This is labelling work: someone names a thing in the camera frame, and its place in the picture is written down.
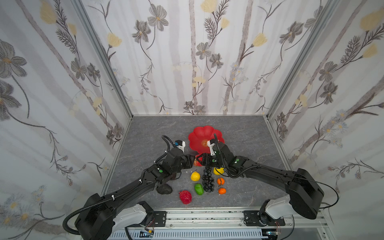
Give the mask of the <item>red crinkled fake fruit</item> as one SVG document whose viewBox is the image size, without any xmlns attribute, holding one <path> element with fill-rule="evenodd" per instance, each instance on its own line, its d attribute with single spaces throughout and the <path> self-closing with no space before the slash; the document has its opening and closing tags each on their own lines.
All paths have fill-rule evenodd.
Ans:
<svg viewBox="0 0 384 240">
<path fill-rule="evenodd" d="M 196 161 L 202 162 L 203 161 L 203 154 L 196 155 Z"/>
</svg>

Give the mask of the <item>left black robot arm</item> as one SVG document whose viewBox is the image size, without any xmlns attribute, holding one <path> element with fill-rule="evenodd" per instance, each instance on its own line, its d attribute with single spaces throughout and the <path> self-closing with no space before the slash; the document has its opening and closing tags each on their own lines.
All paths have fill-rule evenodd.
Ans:
<svg viewBox="0 0 384 240">
<path fill-rule="evenodd" d="M 146 225 L 152 208 L 134 201 L 151 192 L 182 170 L 191 169 L 195 156 L 179 148 L 169 150 L 164 160 L 143 170 L 141 176 L 125 187 L 105 196 L 91 195 L 85 205 L 69 215 L 76 217 L 75 229 L 70 232 L 84 240 L 106 240 L 112 233 L 129 225 Z"/>
</svg>

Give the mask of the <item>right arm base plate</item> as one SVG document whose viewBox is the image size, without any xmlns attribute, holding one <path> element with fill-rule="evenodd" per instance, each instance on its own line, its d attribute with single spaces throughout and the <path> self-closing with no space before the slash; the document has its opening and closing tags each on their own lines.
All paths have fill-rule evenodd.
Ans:
<svg viewBox="0 0 384 240">
<path fill-rule="evenodd" d="M 259 211 L 243 211 L 244 224 L 247 227 L 281 227 L 285 226 L 285 220 L 283 218 L 273 219 L 266 213 Z"/>
</svg>

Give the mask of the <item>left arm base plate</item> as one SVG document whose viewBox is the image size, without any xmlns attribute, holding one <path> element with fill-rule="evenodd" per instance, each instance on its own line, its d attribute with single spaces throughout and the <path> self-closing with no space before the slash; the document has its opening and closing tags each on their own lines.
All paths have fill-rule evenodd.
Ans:
<svg viewBox="0 0 384 240">
<path fill-rule="evenodd" d="M 166 211 L 154 211 L 150 214 L 150 222 L 148 227 L 163 228 L 166 226 L 167 212 Z"/>
</svg>

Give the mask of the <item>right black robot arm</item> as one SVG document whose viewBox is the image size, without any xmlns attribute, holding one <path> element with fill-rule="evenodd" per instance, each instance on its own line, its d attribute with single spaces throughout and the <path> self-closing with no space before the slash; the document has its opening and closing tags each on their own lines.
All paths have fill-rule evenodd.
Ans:
<svg viewBox="0 0 384 240">
<path fill-rule="evenodd" d="M 224 168 L 231 178 L 250 178 L 286 192 L 285 197 L 266 200 L 260 213 L 263 218 L 278 219 L 299 214 L 314 220 L 317 218 L 324 197 L 319 182 L 304 169 L 288 171 L 265 166 L 243 156 L 233 154 L 201 154 L 197 161 L 202 166 Z"/>
</svg>

